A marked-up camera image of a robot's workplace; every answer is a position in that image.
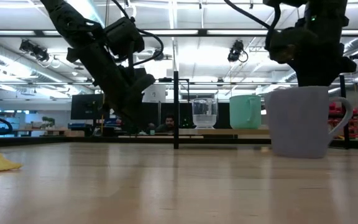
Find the person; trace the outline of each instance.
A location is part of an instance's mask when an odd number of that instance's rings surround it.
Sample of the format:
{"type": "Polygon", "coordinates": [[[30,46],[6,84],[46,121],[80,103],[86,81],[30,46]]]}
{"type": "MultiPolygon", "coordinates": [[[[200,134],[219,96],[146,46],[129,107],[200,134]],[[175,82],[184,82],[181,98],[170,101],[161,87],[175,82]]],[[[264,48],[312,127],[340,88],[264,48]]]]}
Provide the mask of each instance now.
{"type": "Polygon", "coordinates": [[[161,124],[155,130],[156,133],[172,133],[175,128],[175,119],[172,114],[165,117],[165,123],[161,124]]]}

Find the desk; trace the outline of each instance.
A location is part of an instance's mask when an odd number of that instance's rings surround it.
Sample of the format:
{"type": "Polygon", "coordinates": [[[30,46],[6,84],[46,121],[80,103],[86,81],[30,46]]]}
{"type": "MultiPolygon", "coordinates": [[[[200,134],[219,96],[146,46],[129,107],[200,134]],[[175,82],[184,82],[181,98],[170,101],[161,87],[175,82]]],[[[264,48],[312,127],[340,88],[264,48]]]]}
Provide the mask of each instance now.
{"type": "MultiPolygon", "coordinates": [[[[170,136],[164,136],[164,135],[159,135],[159,136],[147,136],[147,135],[138,135],[138,136],[118,136],[119,138],[149,138],[149,139],[173,139],[173,135],[170,136]]],[[[194,138],[194,139],[202,139],[204,138],[203,136],[179,136],[180,139],[189,139],[189,138],[194,138]]]]}
{"type": "Polygon", "coordinates": [[[61,130],[61,129],[15,129],[12,130],[15,137],[19,137],[19,132],[27,132],[28,137],[31,137],[31,134],[33,131],[45,131],[47,132],[47,135],[55,135],[54,132],[58,132],[57,135],[64,135],[65,131],[68,131],[67,129],[61,130]]]}

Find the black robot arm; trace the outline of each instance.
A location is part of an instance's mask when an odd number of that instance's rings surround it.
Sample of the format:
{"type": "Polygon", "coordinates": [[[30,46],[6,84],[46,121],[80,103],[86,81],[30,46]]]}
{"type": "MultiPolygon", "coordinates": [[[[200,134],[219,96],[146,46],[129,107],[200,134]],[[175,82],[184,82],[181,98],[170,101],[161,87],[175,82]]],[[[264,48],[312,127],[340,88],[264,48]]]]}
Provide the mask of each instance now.
{"type": "Polygon", "coordinates": [[[80,60],[94,78],[94,85],[100,86],[106,95],[108,106],[103,108],[112,108],[123,119],[144,127],[146,123],[141,119],[140,108],[142,92],[155,79],[144,68],[134,69],[133,53],[144,50],[144,41],[139,32],[146,32],[136,28],[134,18],[120,18],[103,29],[99,23],[85,19],[64,0],[41,2],[56,30],[71,46],[67,60],[80,60]],[[129,67],[117,66],[117,59],[110,51],[121,60],[128,58],[129,67]]]}
{"type": "MultiPolygon", "coordinates": [[[[264,0],[264,4],[275,9],[272,25],[262,24],[268,29],[265,48],[271,60],[294,69],[299,86],[329,86],[340,73],[356,70],[356,63],[343,57],[344,45],[340,43],[342,28],[349,23],[345,16],[347,0],[264,0]],[[281,3],[294,7],[306,4],[305,17],[294,27],[276,32],[281,3]]],[[[250,17],[233,3],[229,5],[250,17]]]]}

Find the table surface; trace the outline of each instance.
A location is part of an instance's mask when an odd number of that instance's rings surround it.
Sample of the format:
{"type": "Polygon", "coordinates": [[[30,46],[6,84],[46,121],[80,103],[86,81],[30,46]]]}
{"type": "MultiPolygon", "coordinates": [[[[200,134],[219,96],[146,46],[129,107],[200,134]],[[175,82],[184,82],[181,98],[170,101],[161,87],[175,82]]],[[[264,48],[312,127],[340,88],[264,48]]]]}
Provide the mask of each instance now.
{"type": "Polygon", "coordinates": [[[358,150],[289,159],[258,146],[4,147],[0,223],[358,223],[358,150]]]}

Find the glass cup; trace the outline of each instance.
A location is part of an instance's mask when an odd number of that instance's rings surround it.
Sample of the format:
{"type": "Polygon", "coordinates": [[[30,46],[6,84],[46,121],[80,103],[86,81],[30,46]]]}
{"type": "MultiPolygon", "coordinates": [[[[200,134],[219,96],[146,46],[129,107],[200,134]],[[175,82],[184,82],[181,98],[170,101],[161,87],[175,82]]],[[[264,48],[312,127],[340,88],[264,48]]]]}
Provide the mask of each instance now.
{"type": "Polygon", "coordinates": [[[196,129],[214,129],[218,115],[218,101],[212,98],[199,98],[194,99],[191,104],[196,129]]]}

